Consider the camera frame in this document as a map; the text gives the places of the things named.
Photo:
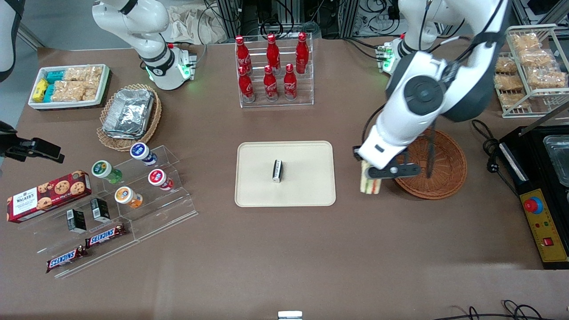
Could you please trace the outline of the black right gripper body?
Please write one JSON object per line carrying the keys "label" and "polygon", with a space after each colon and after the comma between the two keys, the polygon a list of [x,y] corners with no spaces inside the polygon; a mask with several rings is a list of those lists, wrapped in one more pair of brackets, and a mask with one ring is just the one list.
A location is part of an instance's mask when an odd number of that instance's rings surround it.
{"label": "black right gripper body", "polygon": [[30,140],[19,138],[17,131],[6,122],[0,122],[0,156],[13,160],[26,160],[32,156],[31,150],[25,143]]}

